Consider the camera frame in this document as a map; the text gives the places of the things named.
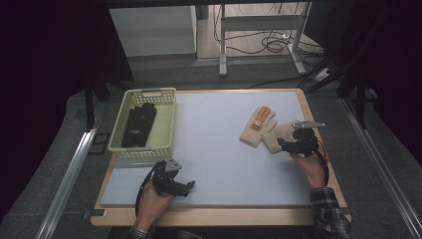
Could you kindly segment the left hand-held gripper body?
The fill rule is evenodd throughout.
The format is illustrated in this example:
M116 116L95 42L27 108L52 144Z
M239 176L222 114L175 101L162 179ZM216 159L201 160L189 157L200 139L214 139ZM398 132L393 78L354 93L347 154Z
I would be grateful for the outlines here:
M176 190L186 190L183 183L176 182L175 176L182 168L173 158L157 162L152 168L152 184L159 195L173 194Z

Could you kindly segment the person's left hand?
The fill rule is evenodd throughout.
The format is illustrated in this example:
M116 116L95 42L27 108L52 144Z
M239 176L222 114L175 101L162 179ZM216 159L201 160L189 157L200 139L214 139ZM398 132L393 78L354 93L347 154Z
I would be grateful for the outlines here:
M166 211L174 196L160 196L151 181L143 189L134 228L147 231L153 223Z

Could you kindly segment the small black bracket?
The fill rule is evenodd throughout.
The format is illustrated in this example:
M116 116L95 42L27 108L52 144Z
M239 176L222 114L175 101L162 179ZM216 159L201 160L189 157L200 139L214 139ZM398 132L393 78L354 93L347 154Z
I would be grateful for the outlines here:
M97 133L89 148L89 155L103 155L106 152L109 137L109 132Z

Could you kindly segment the black metal stand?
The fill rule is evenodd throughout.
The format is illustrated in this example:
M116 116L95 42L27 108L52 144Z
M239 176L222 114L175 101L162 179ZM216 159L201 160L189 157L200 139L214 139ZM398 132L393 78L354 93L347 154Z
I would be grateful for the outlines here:
M93 129L95 125L94 95L97 96L100 102L106 102L109 100L110 97L110 93L104 81L86 79L85 102L87 116L87 131Z
M306 88L306 82L302 81L301 88L305 93L313 93L341 77L343 77L343 80L337 87L336 93L340 98L344 99L349 98L352 92L355 91L354 116L359 125L366 128L364 121L365 79L362 75L361 59L359 57L354 57L344 67L310 87Z

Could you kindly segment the aluminium rail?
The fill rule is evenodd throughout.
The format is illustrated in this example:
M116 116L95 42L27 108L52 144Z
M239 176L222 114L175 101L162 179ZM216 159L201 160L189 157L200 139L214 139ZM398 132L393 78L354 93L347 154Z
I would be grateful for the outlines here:
M95 121L91 128L84 132L52 203L50 204L50 207L35 236L35 239L52 239L85 159L89 153L90 146L97 133L98 127L99 123Z
M388 191L392 201L394 202L399 214L401 215L404 223L410 231L413 239L422 239L422 220L417 214L415 208L412 206L410 200L405 195L403 190L399 187L396 179L384 161L380 151L375 146L371 136L358 122L354 116L355 110L352 104L345 99L340 99L339 102L346 111L352 127L354 128L359 140L365 148L370 161L374 165L381 181Z

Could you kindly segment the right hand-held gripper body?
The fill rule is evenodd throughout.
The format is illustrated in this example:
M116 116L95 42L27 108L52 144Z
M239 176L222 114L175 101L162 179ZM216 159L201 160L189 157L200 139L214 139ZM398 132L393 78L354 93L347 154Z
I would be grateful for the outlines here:
M305 157L310 156L318 148L318 139L315 134L317 127L325 127L325 124L308 120L295 123L293 133L295 141L291 142L289 146L295 146L298 154L303 154Z

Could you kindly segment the beige glove with orange label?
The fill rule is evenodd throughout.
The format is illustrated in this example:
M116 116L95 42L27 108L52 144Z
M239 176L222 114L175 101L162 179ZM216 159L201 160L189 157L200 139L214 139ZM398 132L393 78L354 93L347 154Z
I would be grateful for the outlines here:
M247 145L257 147L263 136L277 124L275 113L269 107L258 107L243 129L240 140Z

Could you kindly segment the dark curtain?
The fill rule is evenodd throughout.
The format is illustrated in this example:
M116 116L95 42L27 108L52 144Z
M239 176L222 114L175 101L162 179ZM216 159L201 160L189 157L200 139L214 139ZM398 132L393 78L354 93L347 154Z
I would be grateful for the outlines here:
M422 0L315 0L305 34L347 69L337 93L374 91L374 109L422 163Z
M0 0L0 223L86 85L131 78L107 0Z

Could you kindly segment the light grey table mat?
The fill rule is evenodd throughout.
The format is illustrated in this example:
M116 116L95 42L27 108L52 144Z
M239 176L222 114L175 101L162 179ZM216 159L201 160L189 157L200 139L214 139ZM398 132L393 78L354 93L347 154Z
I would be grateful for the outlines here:
M240 140L256 108L276 112L280 123L303 120L294 92L185 93L176 95L172 157L176 180L194 181L177 207L308 207L309 187L288 153Z

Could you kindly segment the white cabinet panel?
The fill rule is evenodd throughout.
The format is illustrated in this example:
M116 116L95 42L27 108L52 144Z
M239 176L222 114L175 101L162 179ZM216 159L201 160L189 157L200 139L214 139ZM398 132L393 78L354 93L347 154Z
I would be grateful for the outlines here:
M194 6L109 10L128 57L196 52Z

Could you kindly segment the pale yellow plastic basket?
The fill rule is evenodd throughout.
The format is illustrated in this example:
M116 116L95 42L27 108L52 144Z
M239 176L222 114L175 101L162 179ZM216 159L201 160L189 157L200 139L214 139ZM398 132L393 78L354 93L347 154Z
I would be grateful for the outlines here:
M145 103L157 110L145 146L123 146L123 138L131 111ZM108 149L119 158L162 158L172 154L176 112L176 90L174 88L137 89L124 93L114 124Z

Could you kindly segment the beige glove with orange fingertips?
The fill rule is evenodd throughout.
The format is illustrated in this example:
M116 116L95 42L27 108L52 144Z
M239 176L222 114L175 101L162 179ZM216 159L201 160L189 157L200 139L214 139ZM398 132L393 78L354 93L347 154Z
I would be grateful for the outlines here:
M295 123L298 123L298 121L291 120L284 124L278 124L270 132L263 136L263 142L270 153L277 153L283 150L283 148L278 143L279 138L285 141L295 141L293 137Z

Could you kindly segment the black glove with silver logo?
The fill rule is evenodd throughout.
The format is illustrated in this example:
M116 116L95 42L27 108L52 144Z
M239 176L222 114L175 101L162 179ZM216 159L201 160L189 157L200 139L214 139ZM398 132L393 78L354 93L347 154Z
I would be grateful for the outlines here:
M124 130L122 147L145 147L157 114L155 105L151 103L144 103L141 107L134 107L134 109L136 125L130 131Z

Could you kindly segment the white metal desk frame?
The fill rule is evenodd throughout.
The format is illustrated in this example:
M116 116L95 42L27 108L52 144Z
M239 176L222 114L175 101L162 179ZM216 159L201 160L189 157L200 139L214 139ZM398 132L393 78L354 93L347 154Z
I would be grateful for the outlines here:
M221 5L221 41L219 53L219 75L227 76L227 54L225 34L238 31L264 31L264 30L293 30L296 32L294 41L288 45L292 60L300 75L306 73L305 66L299 55L298 45L303 33L305 22L308 18L311 3L306 2L300 15L273 15L273 16L246 16L226 17L225 5Z

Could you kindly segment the person's right hand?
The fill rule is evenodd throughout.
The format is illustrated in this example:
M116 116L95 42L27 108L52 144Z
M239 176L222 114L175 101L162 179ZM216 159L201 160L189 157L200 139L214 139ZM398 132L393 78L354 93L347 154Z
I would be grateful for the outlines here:
M298 164L311 189L326 187L325 172L319 157L313 153L308 157L301 157L291 153L291 158Z

